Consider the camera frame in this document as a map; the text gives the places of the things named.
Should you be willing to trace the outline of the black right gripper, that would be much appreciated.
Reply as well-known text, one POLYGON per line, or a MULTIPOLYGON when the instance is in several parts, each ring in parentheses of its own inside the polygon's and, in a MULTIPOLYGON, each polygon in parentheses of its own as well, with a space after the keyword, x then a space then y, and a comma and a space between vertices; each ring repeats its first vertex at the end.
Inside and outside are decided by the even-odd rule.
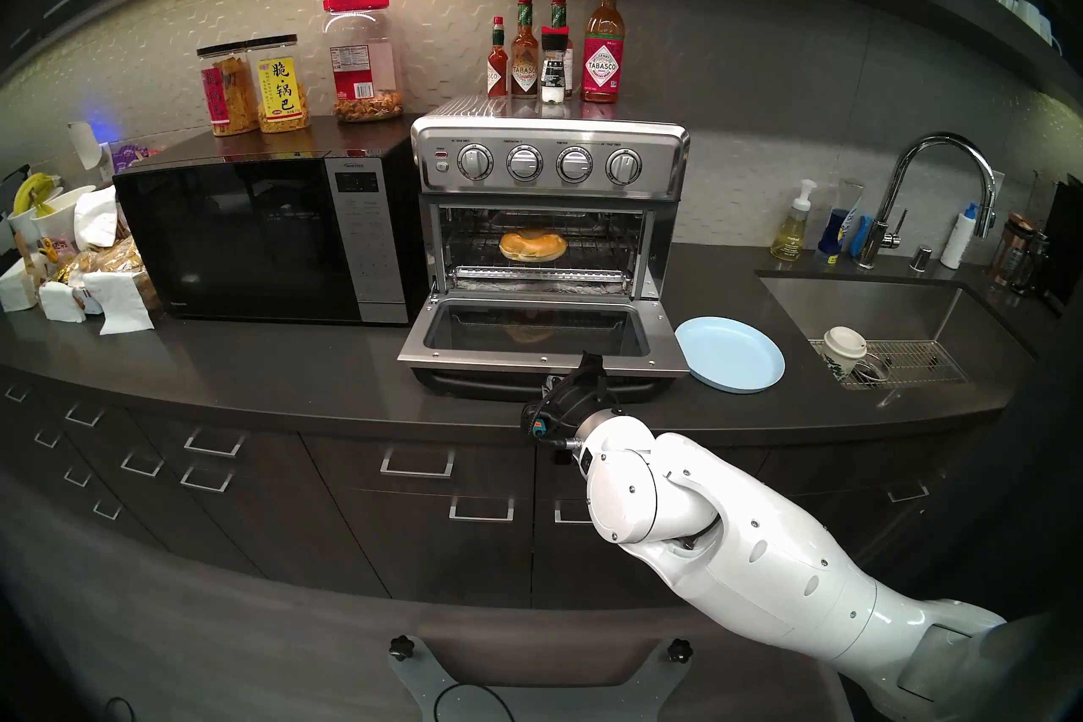
POLYGON ((579 460, 593 428, 621 416, 623 407, 606 385, 603 357, 583 353, 575 380, 561 380, 525 405, 520 430, 536 445, 557 450, 558 460, 579 460))

